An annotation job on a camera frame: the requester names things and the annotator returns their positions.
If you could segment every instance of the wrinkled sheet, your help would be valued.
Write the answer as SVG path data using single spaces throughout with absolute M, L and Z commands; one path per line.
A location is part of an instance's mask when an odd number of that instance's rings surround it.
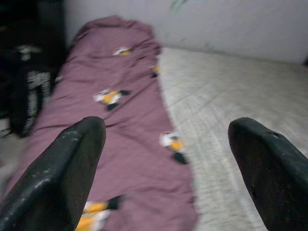
M 229 123 L 247 116 L 308 157 L 308 70 L 164 48 L 160 83 L 194 174 L 196 231 L 265 231 L 230 150 Z
M 121 47 L 132 53 L 114 55 Z M 104 230 L 192 230 L 197 215 L 190 167 L 173 160 L 172 152 L 159 144 L 162 132 L 173 131 L 157 78 L 152 77 L 159 53 L 147 25 L 118 17 L 86 24 L 61 70 L 62 82 L 37 120 L 9 189 L 63 129 L 86 116 L 98 116 L 105 120 L 106 143 L 88 200 L 104 202 L 124 195 Z M 93 100 L 93 94 L 105 89 L 129 90 L 130 95 L 108 111 Z

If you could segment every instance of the black bag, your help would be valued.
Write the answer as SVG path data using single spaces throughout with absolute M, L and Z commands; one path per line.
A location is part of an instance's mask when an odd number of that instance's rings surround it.
M 33 22 L 0 32 L 0 104 L 10 133 L 26 137 L 48 101 L 65 57 L 64 48 Z

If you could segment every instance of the bed cover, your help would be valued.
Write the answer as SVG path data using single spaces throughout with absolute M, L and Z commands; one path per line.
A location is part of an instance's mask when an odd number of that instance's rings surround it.
M 193 167 L 196 231 L 265 231 L 228 142 L 251 117 L 308 156 L 308 70 L 295 64 L 164 48 L 160 84 Z

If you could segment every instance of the purple bedsheet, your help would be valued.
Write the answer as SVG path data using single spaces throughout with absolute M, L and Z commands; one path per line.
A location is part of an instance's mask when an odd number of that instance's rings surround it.
M 121 47 L 131 54 L 114 55 Z M 113 16 L 83 26 L 8 190 L 63 129 L 98 116 L 105 120 L 107 138 L 88 200 L 124 195 L 104 230 L 191 231 L 197 215 L 189 165 L 176 162 L 159 144 L 160 134 L 173 130 L 152 77 L 159 53 L 148 25 Z M 129 90 L 130 95 L 108 111 L 93 100 L 93 94 L 105 89 Z

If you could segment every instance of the white wall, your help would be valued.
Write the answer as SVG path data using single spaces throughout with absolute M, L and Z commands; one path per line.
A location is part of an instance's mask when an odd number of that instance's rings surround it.
M 66 0 L 65 6 L 68 42 L 87 21 L 118 14 L 153 25 L 173 47 L 293 63 L 308 56 L 308 0 Z

